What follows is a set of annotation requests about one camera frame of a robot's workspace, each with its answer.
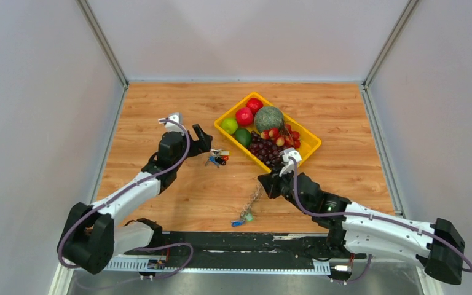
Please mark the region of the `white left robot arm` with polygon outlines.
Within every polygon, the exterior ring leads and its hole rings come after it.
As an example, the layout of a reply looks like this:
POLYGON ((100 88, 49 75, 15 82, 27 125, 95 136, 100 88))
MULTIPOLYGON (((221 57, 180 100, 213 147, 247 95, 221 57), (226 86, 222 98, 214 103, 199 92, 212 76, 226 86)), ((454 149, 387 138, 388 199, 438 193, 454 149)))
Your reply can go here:
POLYGON ((130 182, 100 201, 89 205, 79 202, 70 209, 57 245, 61 265, 98 274, 113 257, 127 251, 142 248, 147 254, 157 254, 162 249, 163 237, 149 221, 119 224, 169 188, 187 158, 210 152, 213 141, 198 124, 192 127, 197 135, 193 140, 181 124, 168 119, 164 123, 167 131, 158 150, 130 182))

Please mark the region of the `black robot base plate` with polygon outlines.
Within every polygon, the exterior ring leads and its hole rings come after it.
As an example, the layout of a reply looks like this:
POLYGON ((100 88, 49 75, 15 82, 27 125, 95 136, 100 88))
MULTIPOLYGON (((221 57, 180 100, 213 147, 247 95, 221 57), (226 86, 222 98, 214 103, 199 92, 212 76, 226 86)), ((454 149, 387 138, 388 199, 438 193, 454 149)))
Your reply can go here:
POLYGON ((315 262, 348 262, 346 250, 331 249, 326 234, 252 232, 165 232, 151 247, 173 245, 152 251, 168 258, 170 267, 209 269, 309 269, 315 262))

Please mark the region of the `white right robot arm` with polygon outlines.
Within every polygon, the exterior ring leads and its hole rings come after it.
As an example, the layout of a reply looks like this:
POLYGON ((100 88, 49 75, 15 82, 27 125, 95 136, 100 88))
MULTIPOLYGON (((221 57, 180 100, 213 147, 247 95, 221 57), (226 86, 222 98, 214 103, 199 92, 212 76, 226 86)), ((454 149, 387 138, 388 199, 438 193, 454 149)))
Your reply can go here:
POLYGON ((384 214, 348 198, 323 191, 305 173, 269 173, 258 181, 270 199, 283 197, 328 230, 326 247, 333 256, 371 254, 417 267, 435 280, 460 285, 465 241, 443 218, 420 222, 384 214))

